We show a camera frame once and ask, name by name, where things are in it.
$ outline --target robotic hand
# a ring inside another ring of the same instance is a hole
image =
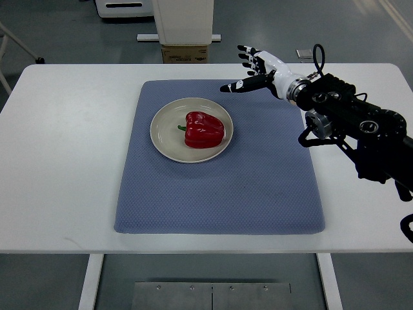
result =
[[[321,51],[321,66],[317,62]],[[401,200],[413,199],[413,139],[407,136],[407,124],[397,112],[366,102],[367,94],[356,94],[356,87],[332,74],[323,74],[325,53],[314,45],[313,58],[317,72],[302,76],[291,72],[276,56],[252,47],[239,45],[244,67],[251,68],[248,77],[223,85],[222,92],[250,92],[267,87],[278,99],[284,99],[306,111],[307,127],[298,137],[304,147],[335,144],[355,164],[359,178],[384,184],[393,178]],[[307,139],[313,132],[317,139]],[[357,140],[357,149],[345,142]],[[401,221],[401,230],[413,242],[413,214]]]
[[[310,83],[307,77],[291,72],[284,62],[268,52],[242,45],[238,45],[238,49],[246,53],[239,57],[249,61],[243,66],[252,69],[247,72],[252,77],[222,86],[222,92],[250,92],[267,87],[278,99],[293,102],[295,90]]]

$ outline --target blue mat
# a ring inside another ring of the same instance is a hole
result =
[[[297,107],[262,89],[221,93],[227,80],[143,85],[126,157],[114,229],[119,233],[314,234],[325,227]],[[177,163],[157,151],[150,122],[167,103],[201,97],[232,117],[230,145],[212,160]]]

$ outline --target table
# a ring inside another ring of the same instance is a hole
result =
[[[309,74],[311,64],[290,64]],[[413,213],[394,183],[359,180],[335,146],[310,149],[326,228],[313,235],[119,234],[113,229],[139,92],[158,79],[241,79],[238,64],[32,65],[0,114],[0,252],[331,253],[412,251]],[[413,124],[413,93],[389,64],[326,64]],[[408,126],[413,136],[413,126]]]

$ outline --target white plate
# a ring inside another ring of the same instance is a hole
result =
[[[220,145],[208,149],[193,149],[185,144],[185,126],[189,112],[200,111],[218,118],[224,124],[224,138]],[[234,125],[230,114],[216,102],[203,98],[183,98],[165,105],[150,124],[150,138],[156,149],[167,158],[180,163],[200,163],[220,154],[231,141]]]

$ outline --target gray floor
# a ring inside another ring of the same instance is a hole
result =
[[[156,33],[153,18],[103,21],[93,1],[0,0],[0,21],[47,63],[162,62],[158,43],[136,42],[136,34]],[[413,87],[411,0],[215,1],[214,33],[222,35],[222,42],[210,46],[211,63],[240,63],[238,44],[267,50],[293,63],[297,62],[295,49],[321,43],[327,62],[393,63]],[[30,56],[10,42],[1,68],[14,86],[32,63]],[[6,101],[0,87],[0,107]],[[82,272],[84,261],[75,256],[41,257],[0,257],[0,283],[14,292],[0,298],[0,309],[27,309],[28,302],[45,296],[55,303],[44,309],[77,309],[73,300],[79,300],[79,279],[67,282],[62,276],[59,281],[55,275],[60,274],[62,264]],[[412,254],[400,253],[333,255],[344,309],[412,309],[412,259]],[[27,282],[12,279],[25,279],[26,270],[36,272],[45,264],[49,273],[29,282],[39,292],[31,299]],[[49,283],[54,289],[71,285],[70,293],[59,299]]]
[[[96,310],[129,310],[135,282],[275,282],[294,309],[326,309],[315,254],[107,255]]]

